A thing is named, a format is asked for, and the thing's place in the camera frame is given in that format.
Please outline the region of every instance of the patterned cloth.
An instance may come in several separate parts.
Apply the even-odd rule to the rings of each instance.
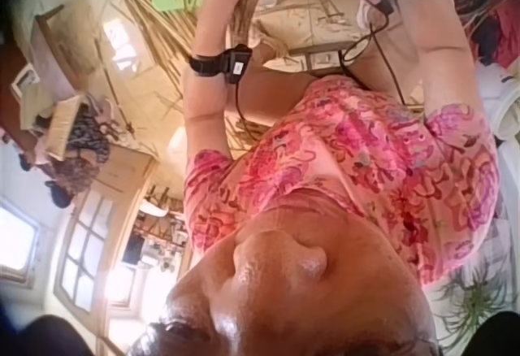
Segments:
[[[67,150],[79,150],[78,155],[52,161],[55,179],[72,194],[88,189],[99,173],[98,165],[81,158],[82,149],[95,151],[98,164],[105,163],[110,156],[110,144],[85,104],[78,110],[67,141]]]
[[[377,225],[427,284],[486,236],[499,189],[482,114],[445,106],[424,121],[346,77],[314,82],[244,157],[204,150],[188,162],[184,208],[207,250],[295,189],[313,189]]]

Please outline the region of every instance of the spider plant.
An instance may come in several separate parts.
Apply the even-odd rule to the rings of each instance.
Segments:
[[[439,316],[448,332],[440,339],[448,342],[443,347],[445,352],[469,340],[488,318],[516,301],[516,297],[509,296],[505,273],[499,270],[490,276],[489,267],[489,263],[484,262],[473,271],[470,281],[465,280],[462,269],[458,269],[440,289],[440,300],[448,299],[452,306],[449,314]]]

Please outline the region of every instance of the white bucket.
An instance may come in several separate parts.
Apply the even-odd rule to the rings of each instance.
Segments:
[[[489,126],[502,141],[520,132],[520,82],[503,67],[476,63],[477,86]]]

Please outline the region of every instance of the floral pattern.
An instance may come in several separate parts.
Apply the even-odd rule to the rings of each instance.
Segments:
[[[313,189],[376,224],[427,284],[480,246],[498,187],[480,112],[452,104],[422,120],[331,76],[242,158],[214,150],[192,158],[184,208],[194,246],[207,250],[274,198]]]

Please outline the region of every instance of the floor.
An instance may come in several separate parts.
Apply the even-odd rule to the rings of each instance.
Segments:
[[[358,0],[276,0],[259,7],[256,17],[273,36],[289,49],[324,42],[355,40],[360,35],[356,23]],[[160,161],[155,176],[159,186],[169,187],[171,196],[182,198],[185,169],[183,118],[172,103],[174,90],[163,70],[156,66],[142,35],[122,0],[13,0],[15,38],[30,58],[29,40],[33,17],[60,4],[65,9],[50,21],[69,63],[90,73],[88,91],[114,99],[106,79],[110,77],[120,110],[121,124],[130,122],[135,138],[128,147],[153,154]],[[101,57],[94,41],[98,41]],[[316,58],[327,66],[334,53]],[[271,66],[300,71],[301,60],[280,59]]]

